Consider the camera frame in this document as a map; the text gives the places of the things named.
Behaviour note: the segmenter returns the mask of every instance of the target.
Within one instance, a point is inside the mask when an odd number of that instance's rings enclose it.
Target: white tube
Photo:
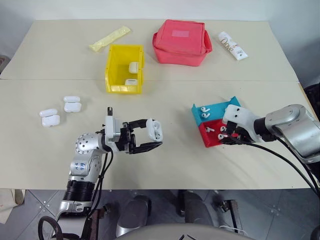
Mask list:
[[[220,32],[218,37],[220,43],[235,57],[235,59],[241,60],[248,57],[238,43],[232,41],[232,38],[228,33],[225,31]]]

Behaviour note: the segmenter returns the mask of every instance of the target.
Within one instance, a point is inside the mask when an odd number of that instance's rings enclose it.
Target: white table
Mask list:
[[[150,41],[162,22],[62,20],[36,21],[32,25],[0,80],[0,188],[64,189],[76,138],[100,130],[108,106],[124,122],[148,117],[159,120],[164,142],[147,153],[116,154],[104,189],[307,187],[287,163],[260,149],[239,145],[205,148],[191,112],[193,103],[214,104],[233,96],[262,117],[289,104],[302,104],[310,110],[267,23],[206,21],[211,34],[225,30],[250,57],[235,61],[212,40],[214,52],[200,67],[188,67],[156,62]],[[145,46],[141,95],[105,93],[107,49],[93,53],[87,48],[122,25],[133,33],[117,43]],[[66,95],[81,97],[82,112],[63,112]],[[38,114],[47,108],[59,110],[60,125],[41,126]],[[138,143],[147,140],[145,133],[137,131]],[[264,146],[302,169],[279,143]]]

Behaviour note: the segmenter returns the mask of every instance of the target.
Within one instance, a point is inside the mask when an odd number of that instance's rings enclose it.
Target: black cable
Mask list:
[[[297,154],[288,146],[288,144],[285,141],[283,141],[280,137],[276,137],[276,139],[280,143],[282,143],[282,145],[284,145],[290,151],[290,153],[292,153],[292,155],[295,156],[295,158],[299,161],[299,163],[303,166],[304,170],[306,171],[306,173],[308,174],[309,178],[311,179],[315,190],[317,191],[317,193],[319,195],[320,194],[320,190],[319,190],[318,184],[317,184],[314,176],[311,174],[310,170],[307,168],[307,166],[299,159]]]
[[[277,156],[278,158],[281,158],[282,160],[284,160],[287,164],[289,164],[291,167],[294,168],[294,170],[303,178],[303,180],[309,185],[309,187],[312,189],[312,191],[318,196],[320,197],[320,195],[318,194],[317,190],[315,189],[315,187],[309,182],[309,180],[306,178],[306,176],[292,163],[290,162],[288,159],[286,159],[284,156],[280,155],[279,153],[276,153],[275,151],[272,151],[269,148],[266,148],[264,146],[260,146],[251,142],[246,142],[246,141],[241,141],[231,135],[228,135],[229,138],[231,138],[233,141],[235,141],[236,143],[239,144],[244,144],[244,145],[249,145],[258,149],[262,149],[265,150],[275,156]]]
[[[44,234],[43,234],[43,224],[44,224],[44,222],[47,222],[52,226],[52,228],[53,228],[53,230],[55,232],[56,240],[63,240],[64,239],[61,227],[58,224],[58,222],[54,218],[52,218],[50,216],[43,216],[43,217],[40,218],[39,223],[38,223],[38,237],[39,237],[39,240],[44,240]]]
[[[98,187],[99,187],[98,198],[97,198],[96,203],[95,203],[94,207],[92,208],[91,212],[88,214],[88,218],[90,218],[92,216],[92,214],[94,213],[94,211],[97,209],[97,207],[99,205],[99,202],[100,202],[100,199],[101,199],[101,195],[102,195],[102,185],[103,185],[104,177],[105,177],[105,174],[106,174],[108,168],[110,167],[110,165],[111,165],[111,163],[112,163],[112,161],[114,159],[114,152],[111,150],[111,159],[110,159],[108,165],[105,168],[105,165],[106,165],[106,162],[107,162],[107,156],[108,156],[108,154],[105,155],[105,161],[104,161],[103,168],[102,168],[101,174],[99,176],[99,181],[98,181],[97,187],[96,187],[96,189],[98,189]]]
[[[102,166],[101,173],[104,172],[104,169],[105,169],[106,164],[107,164],[107,158],[108,158],[108,153],[105,154],[104,163],[103,163],[103,166]],[[92,202],[94,202],[95,199],[96,199],[96,195],[97,195],[97,192],[98,192],[98,188],[99,188],[99,186],[100,186],[100,181],[101,181],[101,178],[100,178],[100,176],[99,176],[99,180],[98,180],[98,182],[97,182],[97,184],[96,184],[96,187],[95,187],[95,190],[94,190],[94,193],[93,193]]]

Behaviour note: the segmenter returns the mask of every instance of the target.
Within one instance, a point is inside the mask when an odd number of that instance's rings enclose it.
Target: yellow plastic bin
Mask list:
[[[137,73],[129,72],[129,64],[138,62]],[[108,93],[140,94],[144,82],[145,64],[143,45],[111,44],[105,68],[105,88]],[[136,79],[136,85],[125,85],[126,80]]]

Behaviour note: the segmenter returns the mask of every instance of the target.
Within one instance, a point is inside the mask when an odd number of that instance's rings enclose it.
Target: red storage box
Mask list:
[[[199,66],[212,52],[205,24],[196,21],[166,20],[153,35],[152,45],[161,64]]]

